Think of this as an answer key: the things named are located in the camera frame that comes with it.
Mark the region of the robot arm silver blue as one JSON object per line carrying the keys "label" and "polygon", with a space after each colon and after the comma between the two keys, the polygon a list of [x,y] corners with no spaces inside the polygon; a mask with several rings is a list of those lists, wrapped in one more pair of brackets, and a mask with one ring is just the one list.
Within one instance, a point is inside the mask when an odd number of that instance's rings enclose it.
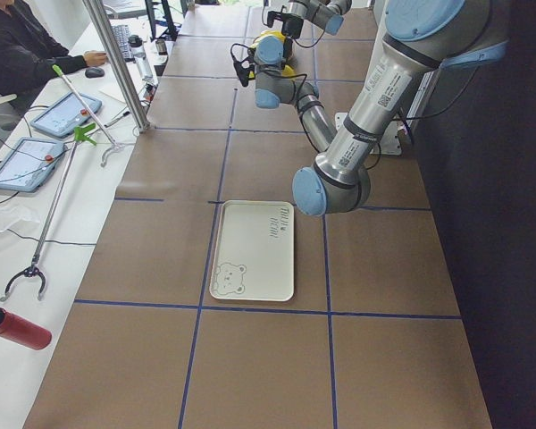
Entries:
{"label": "robot arm silver blue", "polygon": [[508,1],[390,1],[386,31],[377,40],[382,55],[340,127],[325,113],[318,92],[304,75],[283,73],[286,54],[304,22],[335,35],[349,1],[291,1],[270,11],[267,24],[281,21],[282,38],[266,35],[233,66],[242,86],[255,82],[255,104],[273,109],[293,105],[318,150],[314,163],[292,181],[296,206],[306,215],[345,213],[370,193],[365,158],[376,147],[404,99],[424,74],[443,68],[477,67],[501,59],[507,47]]}
{"label": "robot arm silver blue", "polygon": [[309,21],[324,33],[335,36],[343,24],[343,16],[351,7],[351,0],[288,1],[282,15],[281,33],[287,38],[298,39],[304,22]]}

